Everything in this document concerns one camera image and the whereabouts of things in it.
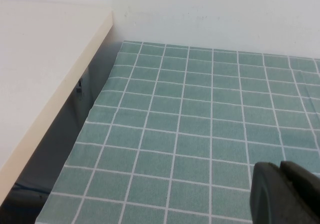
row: black object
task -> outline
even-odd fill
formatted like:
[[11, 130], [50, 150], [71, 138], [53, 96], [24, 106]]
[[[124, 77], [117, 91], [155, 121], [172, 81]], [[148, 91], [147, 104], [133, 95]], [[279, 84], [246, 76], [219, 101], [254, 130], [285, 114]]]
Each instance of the black object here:
[[254, 165], [254, 224], [320, 224], [320, 179], [292, 161]]

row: white wall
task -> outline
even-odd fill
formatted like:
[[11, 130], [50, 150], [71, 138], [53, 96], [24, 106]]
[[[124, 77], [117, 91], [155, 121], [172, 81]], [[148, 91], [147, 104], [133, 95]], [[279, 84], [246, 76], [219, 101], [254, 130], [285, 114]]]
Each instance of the white wall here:
[[320, 58], [320, 0], [57, 0], [114, 11], [108, 42], [148, 41]]

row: green checkered tablecloth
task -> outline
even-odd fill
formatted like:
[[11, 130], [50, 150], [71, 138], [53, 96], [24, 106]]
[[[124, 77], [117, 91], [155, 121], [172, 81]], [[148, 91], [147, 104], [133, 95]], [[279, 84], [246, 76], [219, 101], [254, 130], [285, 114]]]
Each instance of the green checkered tablecloth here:
[[38, 223], [251, 223], [256, 162], [320, 174], [320, 60], [123, 42]]

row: table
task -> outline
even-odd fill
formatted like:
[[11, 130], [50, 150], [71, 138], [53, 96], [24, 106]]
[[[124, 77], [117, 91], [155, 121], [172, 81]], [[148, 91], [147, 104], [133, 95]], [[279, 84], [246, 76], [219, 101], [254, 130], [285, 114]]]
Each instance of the table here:
[[113, 25], [107, 6], [0, 0], [0, 204]]

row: white grid line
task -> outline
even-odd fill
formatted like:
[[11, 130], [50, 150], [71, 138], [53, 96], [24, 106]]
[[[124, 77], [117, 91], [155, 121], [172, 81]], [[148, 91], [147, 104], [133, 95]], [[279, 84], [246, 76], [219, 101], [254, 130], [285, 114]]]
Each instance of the white grid line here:
[[[115, 93], [122, 93], [122, 90], [102, 90], [101, 92], [115, 92]], [[151, 94], [144, 94], [144, 93], [137, 93], [137, 92], [129, 92], [126, 91], [125, 93], [128, 94], [133, 94], [133, 95], [142, 95], [142, 96], [148, 96], [151, 97]], [[169, 99], [181, 99], [180, 97], [173, 97], [173, 96], [165, 96], [165, 95], [154, 95], [157, 98], [169, 98]], [[199, 99], [190, 99], [190, 98], [183, 98], [183, 100], [190, 100], [190, 101], [196, 101], [196, 102], [202, 102], [202, 103], [211, 103], [211, 101], [209, 100], [199, 100]], [[241, 107], [241, 104], [234, 104], [234, 103], [228, 103], [228, 102], [222, 102], [222, 101], [213, 101], [212, 103], [216, 103], [216, 104], [225, 104], [225, 105], [232, 105], [232, 106], [238, 106]], [[102, 104], [94, 104], [94, 106], [97, 107], [105, 107], [105, 108], [116, 108], [115, 106], [111, 106], [111, 105], [102, 105]], [[272, 107], [264, 107], [264, 106], [256, 106], [256, 105], [243, 105], [246, 108], [260, 108], [260, 109], [266, 109], [266, 110], [273, 110]], [[288, 109], [279, 109], [279, 108], [275, 108], [274, 110], [276, 111], [282, 111], [282, 112], [292, 112], [292, 113], [305, 113], [302, 110], [288, 110]], [[309, 112], [307, 111], [308, 114], [320, 114], [320, 112]]]
[[[209, 215], [212, 215], [212, 151], [213, 151], [213, 146], [212, 146], [212, 128], [213, 128], [213, 118], [214, 118], [214, 111], [213, 111], [213, 95], [214, 95], [214, 51], [212, 50], [211, 52], [211, 58], [212, 58], [212, 67], [211, 67], [211, 91], [210, 91], [210, 96], [211, 96], [211, 103], [210, 103], [210, 148], [209, 148], [209, 156], [210, 156], [210, 161], [209, 161], [209, 183], [210, 183], [210, 188], [209, 188]], [[212, 223], [212, 218], [209, 218], [209, 224]]]
[[[138, 111], [138, 112], [147, 112], [146, 110], [141, 110], [141, 109], [134, 109], [134, 108], [127, 108], [127, 107], [121, 107], [119, 108], [120, 110], [131, 110], [131, 111]], [[153, 111], [151, 110], [150, 113], [158, 113], [158, 114], [164, 114], [164, 115], [170, 115], [170, 116], [178, 116], [179, 114], [176, 113], [169, 113], [169, 112], [161, 112], [161, 111]], [[188, 117], [188, 118], [199, 118], [199, 119], [206, 119], [210, 120], [210, 117], [204, 117], [204, 116], [198, 116], [198, 115], [185, 115], [181, 114], [182, 117]], [[220, 118], [212, 118], [215, 121], [221, 121], [221, 122], [229, 122], [229, 123], [243, 123], [243, 121], [239, 120], [227, 120], [227, 119], [220, 119]], [[86, 120], [85, 123], [87, 124], [97, 124], [97, 125], [105, 125], [109, 126], [111, 125], [110, 123], [106, 122], [96, 122], [96, 121], [88, 121]], [[269, 125], [269, 124], [261, 124], [261, 123], [255, 123], [255, 122], [244, 122], [245, 124], [248, 125], [256, 125], [256, 126], [261, 126], [261, 127], [270, 127], [270, 128], [276, 128], [276, 125]], [[303, 128], [303, 127], [291, 127], [291, 126], [279, 126], [281, 129], [289, 129], [289, 130], [302, 130], [302, 131], [311, 131], [311, 128]]]
[[[139, 93], [134, 93], [134, 92], [125, 92], [128, 94], [133, 94], [133, 95], [140, 95]], [[179, 97], [170, 97], [170, 96], [162, 96], [162, 95], [154, 95], [154, 97], [159, 97], [159, 98], [169, 98], [169, 99], [180, 99]], [[204, 102], [204, 103], [210, 103], [210, 101], [208, 100], [197, 100], [197, 99], [190, 99], [190, 98], [183, 98], [183, 100], [189, 100], [189, 101], [196, 101], [196, 102]], [[231, 105], [231, 106], [237, 106], [237, 107], [241, 107], [241, 104], [234, 104], [234, 103], [227, 103], [227, 102], [221, 102], [221, 101], [213, 101], [212, 103], [216, 103], [216, 104], [225, 104], [225, 105]], [[96, 107], [102, 107], [102, 108], [116, 108], [115, 106], [112, 105], [102, 105], [102, 104], [94, 104], [94, 106]], [[287, 109], [278, 109], [278, 108], [270, 108], [270, 107], [263, 107], [263, 106], [254, 106], [254, 105], [243, 105], [246, 108], [257, 108], [257, 109], [265, 109], [265, 110], [276, 110], [276, 111], [281, 111], [281, 112], [289, 112], [289, 113], [305, 113], [304, 111], [300, 111], [300, 110], [287, 110]], [[131, 108], [131, 107], [120, 107], [120, 109], [124, 109], [124, 110], [132, 110], [132, 111], [140, 111], [140, 112], [146, 112], [147, 110], [145, 109], [137, 109], [137, 108]], [[177, 113], [173, 113], [173, 112], [163, 112], [163, 111], [156, 111], [156, 110], [151, 110], [150, 112], [152, 113], [163, 113], [163, 114], [169, 114], [169, 115], [178, 115]], [[319, 112], [306, 112], [308, 114], [311, 115], [316, 115], [316, 114], [320, 114]], [[183, 116], [186, 117], [199, 117], [202, 119], [209, 119], [210, 117], [205, 117], [205, 116], [199, 116], [199, 115], [186, 115], [186, 114], [182, 114]], [[222, 121], [231, 121], [232, 120], [227, 120], [227, 119], [216, 119], [216, 120], [222, 120]], [[267, 125], [267, 124], [260, 124], [262, 126], [270, 126], [270, 127], [275, 127], [275, 125]], [[289, 127], [289, 126], [281, 126], [282, 128], [292, 128], [292, 129], [296, 129], [299, 127]]]
[[[132, 65], [125, 65], [125, 64], [115, 64], [116, 67], [132, 67]], [[267, 67], [267, 66], [259, 66], [261, 68], [271, 68], [271, 67]], [[158, 70], [158, 68], [156, 67], [147, 67], [147, 66], [136, 66], [136, 69], [153, 69], [153, 70]], [[165, 69], [162, 68], [161, 70], [164, 71], [170, 71], [170, 72], [178, 72], [178, 73], [184, 73], [185, 71], [183, 70], [174, 70], [174, 69]], [[187, 71], [186, 73], [192, 73], [192, 74], [200, 74], [200, 75], [207, 75], [207, 76], [211, 76], [210, 73], [203, 73], [203, 72], [195, 72], [195, 71]], [[310, 74], [315, 74], [317, 75], [318, 73], [315, 72], [308, 72]], [[222, 75], [222, 74], [213, 74], [213, 76], [217, 76], [217, 77], [226, 77], [226, 78], [238, 78], [238, 76], [235, 75]], [[265, 78], [253, 78], [253, 77], [245, 77], [245, 76], [241, 76], [241, 79], [249, 79], [249, 80], [258, 80], [258, 81], [266, 81]], [[294, 84], [294, 81], [284, 81], [284, 80], [274, 80], [274, 79], [269, 79], [270, 82], [275, 82], [275, 83], [288, 83], [288, 84]], [[297, 82], [297, 84], [303, 84], [303, 85], [309, 85], [309, 86], [315, 86], [315, 87], [320, 87], [320, 84], [312, 84], [312, 83], [304, 83], [304, 82]]]
[[[56, 196], [72, 197], [72, 198], [81, 198], [82, 197], [81, 195], [68, 194], [68, 193], [62, 193], [62, 192], [54, 192], [54, 191], [51, 192], [51, 194], [56, 195]], [[103, 201], [103, 202], [120, 203], [120, 204], [124, 203], [124, 201], [122, 201], [122, 200], [113, 200], [113, 199], [107, 199], [107, 198], [99, 198], [99, 197], [91, 197], [91, 196], [86, 196], [85, 198], [89, 199], [89, 200], [97, 200], [97, 201]], [[127, 202], [127, 204], [133, 205], [133, 206], [138, 206], [138, 207], [146, 207], [146, 208], [153, 208], [153, 209], [160, 209], [160, 210], [166, 209], [164, 206], [148, 205], [148, 204], [142, 204], [142, 203], [136, 203], [136, 202]], [[228, 217], [228, 216], [223, 216], [223, 215], [209, 216], [208, 213], [202, 213], [202, 212], [196, 212], [196, 211], [180, 210], [180, 209], [175, 209], [175, 208], [168, 208], [168, 211], [185, 213], [185, 214], [194, 214], [194, 215], [209, 217], [209, 218], [212, 217], [212, 218], [218, 218], [218, 219], [224, 219], [224, 220], [252, 223], [251, 220], [247, 220], [247, 219], [234, 218], [234, 217]]]
[[[71, 169], [90, 170], [90, 171], [94, 170], [94, 168], [92, 168], [92, 167], [85, 167], [85, 166], [79, 166], [79, 165], [64, 165], [63, 167], [71, 168]], [[132, 175], [131, 172], [118, 171], [118, 170], [109, 170], [109, 169], [101, 169], [101, 168], [96, 168], [95, 170], [100, 171], [100, 172], [105, 172], [105, 173], [114, 173], [114, 174], [121, 174], [121, 175], [127, 175], [127, 176]], [[170, 177], [164, 177], [164, 176], [147, 175], [147, 174], [141, 174], [141, 173], [133, 173], [133, 176], [166, 180], [166, 181], [171, 180], [171, 181], [175, 181], [175, 182], [179, 182], [179, 183], [188, 183], [188, 184], [200, 185], [200, 186], [205, 186], [205, 187], [223, 188], [223, 189], [241, 191], [241, 192], [246, 192], [246, 193], [250, 192], [249, 189], [244, 189], [244, 188], [238, 188], [238, 187], [232, 187], [232, 186], [226, 186], [226, 185], [216, 185], [216, 184], [197, 182], [197, 181], [191, 181], [191, 180], [176, 179], [176, 178], [170, 178]]]
[[182, 103], [183, 103], [183, 98], [184, 98], [187, 68], [188, 68], [188, 62], [189, 62], [189, 53], [190, 53], [190, 47], [188, 47], [188, 52], [187, 52], [187, 56], [186, 56], [186, 64], [185, 64], [185, 70], [184, 70], [184, 78], [183, 78], [183, 86], [182, 86], [181, 101], [180, 101], [180, 108], [179, 108], [179, 116], [178, 116], [178, 122], [177, 122], [176, 134], [175, 134], [175, 140], [174, 140], [173, 156], [172, 156], [172, 163], [171, 163], [171, 170], [170, 170], [170, 180], [169, 180], [169, 185], [168, 185], [168, 193], [167, 193], [167, 197], [166, 197], [163, 224], [167, 223], [167, 217], [168, 217], [168, 208], [169, 208], [169, 201], [170, 201], [170, 194], [171, 194], [172, 179], [173, 179], [173, 175], [174, 175], [174, 167], [175, 167], [175, 158], [176, 158], [176, 151], [177, 151], [177, 142], [178, 142], [180, 119], [181, 119]]
[[[120, 78], [120, 79], [128, 79], [126, 77], [121, 77], [121, 76], [110, 76], [109, 78]], [[132, 80], [138, 80], [138, 81], [146, 81], [146, 82], [155, 82], [154, 80], [146, 80], [146, 79], [132, 79]], [[176, 83], [176, 82], [168, 82], [168, 81], [159, 81], [162, 83], [172, 83], [176, 85], [181, 85], [181, 83]], [[195, 87], [201, 87], [201, 88], [211, 88], [210, 86], [205, 86], [205, 85], [193, 85], [193, 84], [185, 84], [185, 86], [195, 86]], [[213, 89], [221, 89], [221, 90], [232, 90], [232, 91], [240, 91], [239, 89], [233, 89], [233, 88], [224, 88], [224, 87], [213, 87]], [[259, 93], [259, 94], [268, 94], [269, 92], [262, 92], [262, 91], [254, 91], [254, 90], [242, 90], [242, 92], [247, 92], [247, 93]], [[292, 97], [292, 98], [299, 98], [298, 95], [287, 95], [287, 94], [281, 94], [281, 93], [274, 93], [272, 92], [272, 95], [277, 95], [277, 96], [284, 96], [284, 97]], [[304, 99], [314, 99], [314, 100], [320, 100], [320, 98], [317, 97], [312, 97], [312, 96], [301, 96], [301, 98]]]
[[[230, 53], [230, 52], [224, 52], [224, 51], [215, 51], [215, 52], [219, 52], [219, 53]], [[154, 56], [154, 57], [161, 57], [161, 55], [150, 55], [150, 54], [140, 54], [139, 55], [142, 55], [142, 56]], [[164, 56], [165, 58], [176, 58], [176, 59], [186, 59], [184, 57], [175, 57], [175, 56]], [[299, 58], [299, 57], [291, 57], [291, 58], [295, 58], [295, 59], [301, 59], [301, 60], [310, 60], [310, 59], [306, 59], [306, 58]], [[189, 58], [189, 60], [194, 60], [194, 61], [203, 61], [203, 60], [198, 60], [198, 59], [192, 59], [192, 58]], [[225, 64], [231, 64], [231, 65], [238, 65], [237, 63], [232, 63], [232, 62], [223, 62], [223, 61], [214, 61], [215, 63], [225, 63]], [[250, 66], [250, 67], [260, 67], [260, 68], [263, 68], [262, 65], [251, 65], [251, 64], [244, 64], [244, 63], [239, 63], [239, 65], [242, 65], [242, 66]], [[281, 69], [281, 70], [290, 70], [289, 68], [283, 68], [283, 67], [274, 67], [274, 66], [266, 66], [267, 68], [272, 68], [272, 69]], [[293, 69], [294, 71], [297, 71], [297, 72], [303, 72], [303, 73], [310, 73], [310, 74], [317, 74], [316, 72], [312, 72], [312, 71], [305, 71], [305, 70], [300, 70], [300, 69]]]
[[158, 70], [157, 76], [156, 76], [155, 84], [154, 84], [154, 87], [153, 87], [153, 92], [152, 92], [152, 96], [151, 96], [151, 99], [150, 99], [148, 111], [146, 113], [146, 117], [145, 117], [145, 120], [144, 120], [144, 125], [143, 125], [143, 129], [142, 129], [142, 133], [141, 133], [141, 137], [140, 137], [140, 141], [139, 141], [139, 146], [138, 146], [138, 150], [136, 151], [134, 163], [133, 163], [133, 166], [132, 166], [131, 176], [130, 176], [128, 187], [127, 187], [127, 190], [126, 190], [126, 193], [125, 193], [124, 203], [123, 203], [123, 206], [122, 206], [122, 210], [121, 210], [121, 214], [120, 214], [120, 218], [119, 218], [118, 224], [121, 224], [122, 218], [124, 216], [126, 203], [127, 203], [128, 196], [129, 196], [129, 191], [130, 191], [130, 188], [131, 188], [131, 183], [132, 183], [132, 180], [134, 178], [134, 173], [135, 173], [135, 169], [136, 169], [136, 165], [137, 165], [137, 161], [138, 161], [138, 156], [139, 156], [139, 153], [140, 153], [142, 140], [143, 140], [143, 137], [144, 137], [144, 134], [145, 134], [145, 130], [146, 130], [146, 126], [147, 126], [147, 122], [148, 122], [148, 117], [149, 117], [149, 113], [150, 113], [150, 109], [151, 109], [151, 104], [152, 104], [152, 101], [154, 99], [154, 95], [155, 95], [155, 91], [156, 91], [157, 82], [158, 82], [158, 79], [159, 79], [159, 74], [160, 74], [162, 62], [163, 62], [164, 55], [165, 55], [165, 52], [166, 52], [166, 46], [167, 45], [164, 46], [164, 50], [163, 50], [163, 54], [162, 54], [162, 57], [161, 57], [161, 62], [160, 62], [160, 66], [159, 66], [159, 70]]
[[[202, 138], [210, 138], [210, 136], [201, 136]], [[215, 137], [213, 136], [212, 139], [215, 140], [226, 140], [226, 141], [234, 141], [234, 142], [240, 142], [240, 143], [245, 143], [244, 140], [237, 140], [237, 139], [230, 139], [230, 138], [223, 138], [223, 137]], [[255, 141], [247, 141], [249, 144], [255, 144], [255, 145], [263, 145], [263, 146], [269, 146], [269, 147], [276, 147], [276, 148], [281, 148], [280, 145], [278, 144], [270, 144], [270, 143], [261, 143], [261, 142], [255, 142]], [[102, 144], [96, 144], [92, 142], [82, 142], [82, 141], [76, 141], [75, 144], [79, 145], [92, 145], [92, 146], [98, 146], [102, 147]], [[133, 150], [137, 151], [137, 148], [132, 148], [132, 147], [125, 147], [125, 146], [118, 146], [118, 145], [108, 145], [106, 144], [105, 147], [110, 147], [110, 148], [119, 148], [119, 149], [126, 149], [126, 150]], [[285, 148], [289, 149], [297, 149], [297, 150], [304, 150], [304, 151], [312, 151], [312, 152], [318, 152], [318, 149], [316, 148], [307, 148], [307, 147], [299, 147], [299, 146], [290, 146], [290, 145], [283, 145]], [[165, 155], [173, 155], [172, 152], [163, 152], [163, 151], [157, 151], [157, 150], [149, 150], [149, 149], [140, 149], [141, 152], [150, 152], [150, 153], [159, 153], [159, 154], [165, 154]], [[210, 160], [208, 157], [201, 157], [201, 156], [193, 156], [193, 155], [184, 155], [184, 154], [175, 154], [177, 157], [185, 157], [185, 158], [194, 158], [194, 159], [201, 159], [201, 160]], [[238, 164], [238, 165], [247, 165], [247, 163], [242, 163], [242, 162], [237, 162], [237, 161], [230, 161], [230, 160], [223, 160], [223, 159], [211, 159], [212, 161], [215, 162], [223, 162], [223, 163], [231, 163], [231, 164]]]
[[[133, 68], [132, 68], [131, 73], [130, 73], [130, 76], [129, 76], [127, 82], [126, 82], [126, 85], [125, 85], [125, 88], [124, 88], [124, 90], [123, 90], [121, 99], [120, 99], [120, 101], [119, 101], [119, 104], [118, 104], [118, 106], [117, 106], [117, 109], [116, 109], [115, 113], [113, 114], [112, 121], [111, 121], [111, 125], [112, 125], [112, 124], [114, 123], [114, 121], [115, 121], [117, 112], [118, 112], [119, 107], [120, 107], [120, 105], [121, 105], [121, 102], [122, 102], [122, 100], [123, 100], [123, 98], [124, 98], [124, 95], [125, 95], [126, 89], [127, 89], [127, 87], [128, 87], [130, 78], [131, 78], [132, 73], [134, 72], [135, 66], [136, 66], [136, 64], [137, 64], [138, 56], [139, 56], [139, 55], [136, 56], [136, 59], [135, 59]], [[97, 166], [98, 166], [99, 160], [100, 160], [101, 155], [102, 155], [102, 152], [103, 152], [103, 150], [104, 150], [104, 146], [106, 145], [107, 139], [108, 139], [108, 137], [109, 137], [109, 135], [110, 135], [110, 131], [111, 131], [111, 126], [109, 126], [108, 132], [107, 132], [106, 137], [105, 137], [104, 142], [103, 142], [103, 146], [102, 146], [102, 148], [101, 148], [101, 150], [100, 150], [100, 153], [99, 153], [99, 155], [98, 155], [98, 157], [97, 157], [97, 160], [96, 160], [96, 162], [95, 162], [95, 165], [94, 165], [94, 168], [95, 168], [95, 169], [96, 169]], [[83, 203], [84, 203], [84, 201], [85, 201], [85, 197], [86, 197], [86, 195], [87, 195], [89, 186], [90, 186], [91, 181], [92, 181], [92, 179], [93, 179], [93, 177], [94, 177], [95, 169], [92, 171], [92, 174], [91, 174], [91, 176], [90, 176], [90, 178], [89, 178], [89, 181], [88, 181], [88, 183], [87, 183], [87, 185], [86, 185], [86, 188], [85, 188], [85, 190], [84, 190], [84, 193], [83, 193], [81, 202], [80, 202], [80, 204], [79, 204], [79, 207], [78, 207], [78, 209], [77, 209], [77, 211], [76, 211], [76, 213], [75, 213], [75, 216], [74, 216], [71, 224], [75, 224], [75, 222], [76, 222], [76, 220], [77, 220], [77, 218], [78, 218], [78, 216], [79, 216], [79, 213], [80, 213], [81, 207], [82, 207], [82, 205], [83, 205]]]
[[318, 64], [317, 64], [317, 62], [316, 62], [316, 60], [315, 60], [314, 58], [313, 58], [312, 60], [313, 60], [314, 65], [315, 65], [316, 73], [317, 73], [317, 74], [318, 74], [318, 76], [320, 77], [320, 75], [319, 75], [319, 68], [318, 68]]
[[263, 66], [264, 66], [264, 74], [265, 74], [266, 83], [268, 85], [268, 90], [269, 90], [269, 94], [270, 94], [270, 99], [271, 99], [271, 105], [272, 105], [272, 111], [273, 111], [273, 115], [274, 115], [275, 125], [276, 125], [276, 128], [278, 130], [278, 135], [279, 135], [279, 140], [280, 140], [281, 150], [282, 150], [282, 156], [283, 156], [283, 160], [286, 161], [287, 159], [286, 159], [286, 154], [285, 154], [284, 143], [282, 141], [281, 131], [280, 131], [280, 128], [279, 128], [279, 123], [278, 123], [277, 114], [276, 114], [276, 110], [275, 110], [274, 100], [273, 100], [273, 97], [272, 97], [270, 84], [269, 84], [269, 79], [268, 79], [268, 74], [267, 74], [267, 69], [266, 69], [266, 65], [265, 65], [265, 57], [264, 57], [263, 54], [262, 54], [262, 63], [263, 63]]
[[[133, 129], [138, 129], [138, 130], [142, 130], [142, 127], [137, 127], [137, 126], [130, 126], [130, 125], [122, 125], [122, 124], [113, 124], [113, 126], [116, 127], [123, 127], [123, 128], [133, 128]], [[170, 133], [170, 134], [175, 134], [175, 131], [169, 131], [169, 130], [160, 130], [160, 129], [152, 129], [152, 128], [146, 128], [147, 131], [154, 131], [154, 132], [160, 132], [160, 133]], [[191, 136], [191, 137], [199, 137], [199, 138], [210, 138], [209, 135], [198, 135], [198, 134], [191, 134], [191, 133], [186, 133], [186, 132], [179, 132], [179, 135], [185, 135], [185, 136]], [[226, 140], [226, 141], [234, 141], [234, 142], [241, 142], [241, 143], [245, 143], [244, 140], [240, 140], [240, 139], [232, 139], [232, 138], [226, 138], [226, 137], [219, 137], [219, 136], [213, 136], [213, 139], [217, 139], [217, 140]], [[258, 144], [258, 145], [265, 145], [265, 146], [272, 146], [272, 147], [281, 147], [279, 144], [272, 144], [272, 143], [267, 143], [267, 142], [258, 142], [258, 141], [251, 141], [248, 140], [248, 143], [252, 143], [252, 144]], [[76, 143], [79, 144], [92, 144], [90, 142], [81, 142], [81, 141], [76, 141]], [[291, 149], [299, 149], [299, 150], [306, 150], [306, 151], [318, 151], [318, 149], [316, 148], [307, 148], [307, 147], [299, 147], [299, 146], [290, 146], [290, 145], [283, 145], [285, 148], [291, 148]]]
[[[236, 62], [239, 63], [239, 53], [236, 52]], [[239, 78], [239, 88], [240, 88], [240, 100], [241, 100], [241, 112], [242, 112], [242, 123], [243, 123], [243, 134], [244, 134], [244, 141], [245, 141], [245, 154], [246, 154], [246, 162], [248, 168], [248, 181], [249, 187], [251, 189], [251, 169], [250, 169], [250, 159], [249, 159], [249, 151], [248, 151], [248, 139], [247, 139], [247, 129], [246, 129], [246, 119], [245, 119], [245, 111], [244, 111], [244, 102], [242, 98], [242, 86], [241, 86], [241, 77], [240, 77], [240, 65], [238, 64], [238, 78]]]
[[316, 146], [316, 148], [317, 148], [317, 150], [318, 150], [318, 154], [319, 154], [319, 156], [320, 156], [320, 149], [319, 149], [319, 145], [318, 145], [317, 135], [316, 135], [316, 133], [315, 133], [315, 131], [314, 131], [314, 129], [313, 129], [313, 126], [312, 126], [312, 124], [311, 124], [311, 121], [310, 121], [309, 115], [308, 115], [308, 113], [307, 113], [307, 110], [306, 110], [304, 101], [303, 101], [302, 98], [301, 98], [300, 90], [299, 90], [298, 85], [297, 85], [297, 83], [296, 83], [296, 77], [295, 77], [295, 75], [294, 75], [294, 70], [291, 68], [291, 63], [290, 63], [290, 58], [289, 58], [289, 56], [288, 56], [287, 58], [288, 58], [289, 68], [291, 69], [291, 73], [292, 73], [292, 77], [293, 77], [293, 80], [294, 80], [294, 84], [295, 84], [296, 91], [298, 92], [298, 95], [299, 95], [299, 97], [300, 97], [300, 101], [301, 101], [301, 104], [302, 104], [302, 107], [303, 107], [303, 110], [304, 110], [306, 119], [307, 119], [307, 121], [308, 121], [308, 123], [309, 123], [309, 126], [310, 126], [311, 131], [312, 131], [312, 134], [313, 134], [315, 146]]

